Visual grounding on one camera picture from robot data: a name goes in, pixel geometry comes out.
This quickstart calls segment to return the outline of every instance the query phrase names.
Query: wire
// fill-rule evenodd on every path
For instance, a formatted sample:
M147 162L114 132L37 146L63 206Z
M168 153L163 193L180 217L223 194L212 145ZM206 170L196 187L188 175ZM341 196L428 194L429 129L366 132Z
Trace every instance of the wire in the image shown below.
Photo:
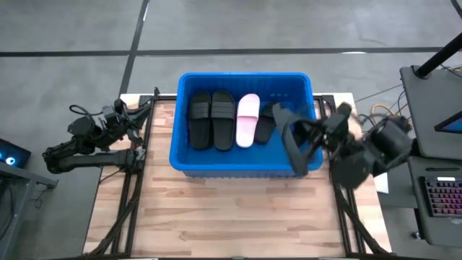
M0 235L0 241L3 239L3 237L5 236L6 232L8 231L9 229L9 226L12 224L12 221L14 219L14 197L13 197L13 189L12 189L12 185L9 183L8 185L8 189L9 189L9 198L10 198L10 201L11 201L11 216L8 220L8 222L5 222L5 224L3 224L1 226L1 229L3 230L1 232L1 235Z
M388 116L388 114L384 114L384 113L371 113L369 115L369 118L370 118L371 121L374 122L373 126L375 126L377 124L377 122L375 121L376 117L385 118L387 116Z
M441 66L442 68L444 68L445 70L449 71L450 73L456 75L457 77L462 78L461 75L459 75L459 74L457 74L457 73L455 73L455 72L453 71L453 70L460 69L460 67L455 67L455 68L449 69L448 67L446 67L446 66L444 66L444 65L442 65L442 64L440 64L440 66Z
M75 110L74 108L80 109L81 111L83 111L83 113L82 113L82 112L79 112L79 111L77 111L77 110ZM75 105L75 104L70 105L70 106L69 106L69 110L70 110L72 113L76 113L77 115L82 115L82 116L99 116L99 115L103 114L102 111L99 112L99 113L90 113L90 112L88 112L87 109L83 108L83 107L80 106L80 105Z
M376 108L385 108L391 115L394 115L394 114L395 114L388 106L382 105L382 104L375 104L375 105L372 107L370 113L374 113Z
M400 86L402 86L402 85L403 85L402 83L401 83L401 84L398 84L398 85L396 85L396 86L394 86L394 87L390 87L390 88L388 88L388 89L386 89L386 90L382 90L382 91L377 92L377 93L375 93L375 94L368 95L367 97L362 97L362 98L360 98L359 100L355 100L354 102L355 102L355 103L358 103L359 101L366 100L366 99L368 99L368 98L374 97L374 96L376 96L376 95L382 94L382 93L387 92L387 91L392 90L392 89L396 89L397 87L400 87Z
M399 100L401 99L401 96L403 94L404 94L404 90L403 90L403 92L401 94L399 94L398 101L397 101L397 103L398 103L398 113L399 113L400 116L402 116L402 115L401 115L401 106L399 105Z
M402 107L399 108L398 112L399 112L400 115L401 115L401 112L402 112L403 108L405 108L406 106L408 106L408 103L404 104Z
M397 100L395 103L393 103L393 105L391 105L390 109L394 108L395 105L398 104L398 100Z
M43 204L42 196L43 196L43 194L44 194L45 192L50 191L50 190L51 190L51 188L46 188L46 189L42 190L42 192L40 193L40 195L38 195L37 198L31 199L31 201L34 202L34 207L35 207L36 209L40 209L40 208L42 207L42 204Z
M373 119L370 117L370 116L366 116L365 114L359 114L358 115L358 119L360 116L363 116L365 118L365 120L361 121L359 120L359 124L362 126L364 125L364 123L366 122L366 120L369 120L369 122L372 124L372 126L375 126L375 122L373 121Z
M120 172L121 172L122 170L124 170L124 169L125 169L125 168L118 169L116 172L111 173L110 175L107 175L106 177L102 178L102 179L100 180L100 182L98 183L98 185L100 185L100 184L101 184L104 180L106 180L107 178L112 177L112 176L114 176L114 175L117 174L117 173L120 173Z

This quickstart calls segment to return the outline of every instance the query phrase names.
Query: electronic device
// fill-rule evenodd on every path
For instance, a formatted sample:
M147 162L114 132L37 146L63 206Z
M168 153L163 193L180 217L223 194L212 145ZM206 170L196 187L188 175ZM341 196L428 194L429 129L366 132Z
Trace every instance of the electronic device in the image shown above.
M462 178L421 177L432 217L462 217Z
M0 177L0 202L3 199L3 196L6 192L7 187L8 187L8 180L5 177Z
M462 111L436 125L435 131L462 134Z
M97 114L91 114L78 105L71 105L70 111L84 116L69 124L67 131L73 135L70 141L49 147L42 154L47 169L51 173L65 173L80 167L114 165L125 170L137 168L139 151L135 149L110 151L109 146L122 140L125 135L135 145L143 142L138 136L138 131L151 111L151 100L152 97L147 97L140 100L137 109L128 109L121 99L117 99L114 105L103 106L102 111ZM74 108L79 108L82 112L75 111ZM98 115L104 117L99 118L100 126L93 119L93 116ZM92 155L95 148L103 152Z
M332 181L347 189L357 188L371 173L377 176L405 161L412 148L406 118L386 116L355 140L348 127L351 111L349 104L342 103L330 117L315 120L303 118L280 103L273 106L276 127L297 176L307 175L307 165L319 147L331 152ZM309 148L301 150L304 142Z
M11 142L0 139L0 162L18 168L24 168L30 157L30 151Z

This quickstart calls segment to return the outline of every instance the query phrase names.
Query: wooden table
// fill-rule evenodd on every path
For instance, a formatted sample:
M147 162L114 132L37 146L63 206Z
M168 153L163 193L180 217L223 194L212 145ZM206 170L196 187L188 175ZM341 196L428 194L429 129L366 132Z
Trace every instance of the wooden table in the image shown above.
M351 93L335 93L334 97L337 105L354 104ZM139 95L121 98L136 107ZM157 102L154 108L132 256L344 256L327 162L303 179L186 178L168 160L174 110L173 101ZM352 119L350 131L361 134ZM111 148L127 147L125 138ZM115 170L104 168L101 178ZM84 252L91 251L114 223L122 183L123 173L118 173L100 184ZM354 194L359 218L390 251L371 175ZM349 230L353 234L351 223ZM121 245L125 245L125 236L123 230Z

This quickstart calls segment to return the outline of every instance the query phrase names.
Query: rgb keyboard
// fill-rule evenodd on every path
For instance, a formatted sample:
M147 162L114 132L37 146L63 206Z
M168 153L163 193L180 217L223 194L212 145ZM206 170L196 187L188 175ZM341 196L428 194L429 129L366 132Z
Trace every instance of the rgb keyboard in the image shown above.
M422 177L432 217L462 217L462 178Z

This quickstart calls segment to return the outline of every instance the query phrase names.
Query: black cable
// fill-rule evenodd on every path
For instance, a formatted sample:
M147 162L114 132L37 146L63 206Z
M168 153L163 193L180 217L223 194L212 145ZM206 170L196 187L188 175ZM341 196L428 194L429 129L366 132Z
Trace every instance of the black cable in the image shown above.
M396 104L398 104L398 101L396 101L395 103L393 103L393 105L391 105L390 110L391 110L392 108L394 108Z
M404 94L404 90L403 90L403 92L401 94L399 94L398 101L396 101L398 103L398 113L399 113L400 116L402 116L402 115L401 115L401 106L399 105L399 100L401 99L401 96L403 94Z
M101 184L101 183L102 183L104 180L106 180L107 178L112 177L112 176L114 176L114 175L117 174L117 173L120 173L120 172L121 172L122 170L124 170L124 169L125 169L125 168L121 168L121 169L117 170L116 172L111 173L110 175L107 175L106 177L102 178L102 179L100 180L100 182L98 183L98 185Z
M455 73L454 71L450 70L448 67L446 67L446 66L444 66L444 65L442 65L442 64L440 64L440 66L441 66L442 68L444 68L445 70L449 71L450 73L456 75L457 77L462 78L461 75L459 75L459 74Z
M375 94L368 95L367 97L362 97L362 98L360 98L359 100L355 100L354 102L355 102L355 103L358 103L359 101L366 100L366 99L368 99L368 98L371 98L371 97L373 97L373 96L382 94L382 93L387 92L387 91L392 90L392 89L396 89L397 87L400 87L400 86L402 86L402 85L403 85L402 83L401 83L401 84L398 84L398 85L396 85L396 86L394 86L394 87L390 87L390 88L388 88L388 89L386 89L386 90L382 90L382 91L377 92L377 93L375 93Z
M9 226L11 225L13 219L14 219L14 197L13 197L13 189L12 189L12 185L9 183L8 185L8 189L9 189L9 198L10 198L10 201L11 201L11 216L8 220L8 222L5 222L2 226L1 226L1 229L3 230L1 232L1 235L0 235L0 241L3 239L3 237L5 236L6 232L8 231L9 229Z
M358 115L358 119L359 119L360 116L363 116L363 117L365 118L365 120L358 120L358 121L359 121L358 123L359 123L361 126L364 125L364 123L366 123L367 120L372 124L372 126L375 126L375 123L374 123L374 121L372 121L372 119L371 119L370 116L367 116L367 115L365 115L365 114L359 114L359 115Z
M80 109L81 111L83 111L83 113L82 113L82 112L79 112L79 111L77 111L77 110L75 110L74 108ZM75 105L75 104L70 105L70 106L69 106L69 110L70 110L72 113L76 113L77 115L82 115L82 116L99 116L99 115L103 114L102 111L99 112L99 113L90 113L90 112L88 112L87 109L83 108L83 107L80 106L80 105Z
M42 196L44 195L45 192L50 191L51 189L52 188L46 188L46 189L42 190L42 192L40 193L40 195L38 195L37 198L31 199L31 201L34 202L34 207L36 209L40 209L42 207L42 204L43 204Z

